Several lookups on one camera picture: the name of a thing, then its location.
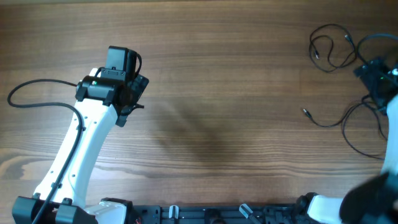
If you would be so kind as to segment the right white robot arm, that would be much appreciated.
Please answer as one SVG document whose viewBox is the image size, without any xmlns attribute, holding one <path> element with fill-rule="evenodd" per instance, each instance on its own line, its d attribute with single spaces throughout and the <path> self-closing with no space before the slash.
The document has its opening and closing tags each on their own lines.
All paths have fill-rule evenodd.
<svg viewBox="0 0 398 224">
<path fill-rule="evenodd" d="M 397 223 L 397 65 L 375 58 L 354 70 L 368 89 L 375 110 L 388 117 L 389 133 L 381 174 L 350 190 L 343 198 L 307 194 L 298 198 L 293 223 Z"/>
</svg>

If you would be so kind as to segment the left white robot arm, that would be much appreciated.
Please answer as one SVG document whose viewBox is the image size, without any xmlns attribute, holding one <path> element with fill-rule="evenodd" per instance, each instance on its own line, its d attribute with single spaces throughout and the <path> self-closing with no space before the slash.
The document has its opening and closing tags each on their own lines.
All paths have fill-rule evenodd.
<svg viewBox="0 0 398 224">
<path fill-rule="evenodd" d="M 91 173 L 104 140 L 114 126 L 123 127 L 141 105 L 149 81 L 140 75 L 141 56 L 110 46 L 103 67 L 75 84 L 76 103 L 50 102 L 73 111 L 65 139 L 46 176 L 31 197 L 18 197 L 12 208 L 16 223 L 142 223 L 132 202 L 104 198 L 87 207 Z"/>
</svg>

